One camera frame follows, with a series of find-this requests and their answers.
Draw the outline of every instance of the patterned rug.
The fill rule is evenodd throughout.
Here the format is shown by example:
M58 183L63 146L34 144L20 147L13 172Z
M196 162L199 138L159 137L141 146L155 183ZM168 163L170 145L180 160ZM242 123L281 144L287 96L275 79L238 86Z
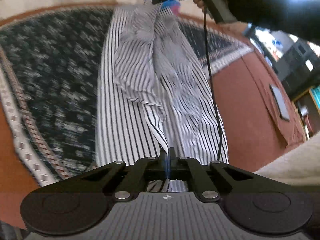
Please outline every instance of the patterned rug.
M41 186L84 172L95 150L96 90L111 6L46 11L0 27L0 96L20 160ZM179 19L206 68L203 27ZM209 29L213 73L251 51Z

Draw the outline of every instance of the phone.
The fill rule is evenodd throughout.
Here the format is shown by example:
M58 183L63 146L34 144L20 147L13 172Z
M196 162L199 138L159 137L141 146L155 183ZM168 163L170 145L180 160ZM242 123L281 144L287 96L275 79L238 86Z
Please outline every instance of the phone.
M283 100L280 89L274 85L271 85L271 84L270 84L270 89L271 89L273 97L275 98L276 103L278 105L278 109L280 112L280 118L283 120L286 120L286 121L290 121L290 116L289 116L287 107L285 106L285 102Z

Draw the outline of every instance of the striped shirt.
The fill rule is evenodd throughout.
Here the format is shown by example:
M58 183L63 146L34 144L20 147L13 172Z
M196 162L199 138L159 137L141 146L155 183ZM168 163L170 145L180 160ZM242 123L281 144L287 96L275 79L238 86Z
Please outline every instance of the striped shirt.
M168 153L208 165L219 133L211 91L192 47L168 8L116 8L106 35L98 80L96 162ZM223 123L221 161L228 163Z

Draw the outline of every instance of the shirt sleeve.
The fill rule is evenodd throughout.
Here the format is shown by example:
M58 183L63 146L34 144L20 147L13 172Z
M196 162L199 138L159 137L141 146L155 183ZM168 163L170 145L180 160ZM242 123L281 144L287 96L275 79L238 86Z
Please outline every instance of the shirt sleeve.
M320 43L320 0L228 0L242 22Z

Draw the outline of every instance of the power cord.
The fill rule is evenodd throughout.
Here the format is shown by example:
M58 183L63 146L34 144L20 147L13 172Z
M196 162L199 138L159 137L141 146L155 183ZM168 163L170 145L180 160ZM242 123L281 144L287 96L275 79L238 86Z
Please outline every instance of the power cord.
M207 66L208 66L208 72L209 72L209 76L210 76L210 87L211 87L212 102L213 102L213 107L214 107L214 111L215 111L216 118L217 118L217 123L218 123L219 148L218 148L218 159L217 160L219 161L220 158L221 158L222 128L221 128L220 118L219 118L219 114L218 114L218 108L217 108L217 104L216 104L216 100L215 100L214 92L213 92L213 78L212 78L211 67L210 67L210 62L209 62L208 33L207 33L207 8L206 7L204 7L203 22L204 22L205 53L206 53L206 56L207 56Z

